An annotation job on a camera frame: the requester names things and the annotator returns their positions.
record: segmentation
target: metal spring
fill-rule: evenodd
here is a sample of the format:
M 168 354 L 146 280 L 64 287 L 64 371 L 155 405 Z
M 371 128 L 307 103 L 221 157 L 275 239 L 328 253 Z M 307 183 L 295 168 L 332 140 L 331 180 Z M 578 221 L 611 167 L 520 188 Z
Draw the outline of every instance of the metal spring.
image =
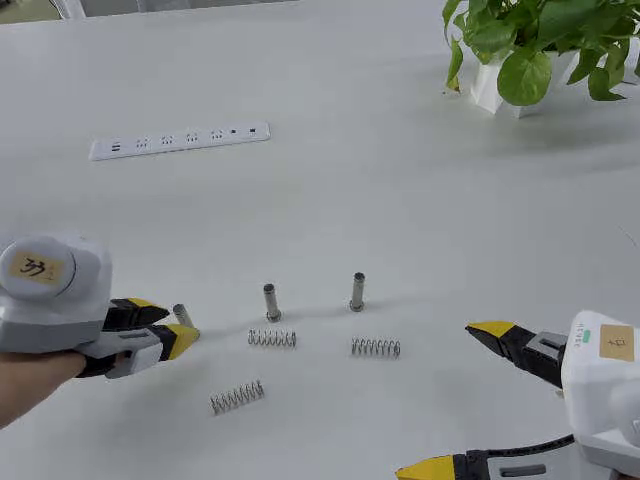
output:
M 249 330 L 247 337 L 249 345 L 262 345 L 263 347 L 295 347 L 296 332 L 284 330 Z
M 256 380 L 255 382 L 240 385 L 233 390 L 211 397 L 211 408 L 214 415 L 218 415 L 262 397 L 264 397 L 264 389 L 260 384 L 260 380 Z
M 354 338 L 351 340 L 351 355 L 378 355 L 398 358 L 400 356 L 400 342 L 398 340 Z

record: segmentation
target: power strip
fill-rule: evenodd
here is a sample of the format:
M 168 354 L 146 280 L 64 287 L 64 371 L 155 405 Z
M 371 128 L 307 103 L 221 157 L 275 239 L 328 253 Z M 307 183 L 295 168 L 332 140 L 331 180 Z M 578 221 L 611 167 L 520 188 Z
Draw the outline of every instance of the power strip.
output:
M 108 138 L 93 142 L 89 160 L 110 160 L 235 143 L 260 142 L 269 140 L 269 138 L 271 138 L 271 133 L 269 132 L 269 124 L 266 122 L 224 128 L 191 129 L 160 135 Z

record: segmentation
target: metal pin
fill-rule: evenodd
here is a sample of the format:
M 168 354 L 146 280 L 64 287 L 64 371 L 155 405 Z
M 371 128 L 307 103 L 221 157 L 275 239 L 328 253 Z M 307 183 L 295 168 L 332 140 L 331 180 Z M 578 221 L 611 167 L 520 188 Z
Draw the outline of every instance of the metal pin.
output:
M 273 286 L 273 283 L 267 283 L 264 286 L 264 299 L 267 302 L 267 320 L 272 323 L 279 322 L 282 313 L 278 310 L 276 287 Z
M 361 312 L 364 308 L 362 294 L 364 293 L 364 273 L 358 272 L 353 276 L 353 292 L 351 293 L 351 301 L 349 308 L 353 312 Z
M 180 325 L 184 325 L 185 327 L 196 328 L 193 326 L 193 322 L 191 321 L 191 317 L 187 313 L 187 309 L 181 303 L 173 306 L 173 314 L 178 319 L 178 323 Z

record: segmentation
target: white table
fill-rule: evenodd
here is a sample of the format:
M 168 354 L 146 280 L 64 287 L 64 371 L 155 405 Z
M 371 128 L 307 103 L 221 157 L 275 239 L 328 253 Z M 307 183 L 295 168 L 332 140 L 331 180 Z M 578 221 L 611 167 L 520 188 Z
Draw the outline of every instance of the white table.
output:
M 584 308 L 638 322 L 638 95 L 574 88 L 544 117 L 493 119 L 443 94 L 439 8 L 0 29 L 2 228 L 102 239 L 114 296 L 185 303 L 204 332 L 176 362 L 71 382 L 2 431 L 3 478 L 389 479 L 568 433 L 553 389 L 464 326 L 566 332 Z M 261 119 L 267 143 L 87 160 L 95 137 Z M 246 344 L 267 281 L 295 352 Z M 402 356 L 351 358 L 352 335 L 397 337 Z M 265 399 L 211 415 L 210 394 L 254 378 Z

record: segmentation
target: label sticker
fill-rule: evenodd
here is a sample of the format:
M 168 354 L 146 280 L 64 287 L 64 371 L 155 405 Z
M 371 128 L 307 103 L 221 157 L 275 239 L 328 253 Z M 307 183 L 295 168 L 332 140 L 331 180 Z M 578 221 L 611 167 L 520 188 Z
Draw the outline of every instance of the label sticker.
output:
M 57 285 L 63 269 L 64 261 L 62 260 L 32 252 L 17 252 L 9 267 L 9 275 L 44 285 Z
M 633 362 L 635 345 L 633 327 L 627 325 L 600 326 L 600 356 Z

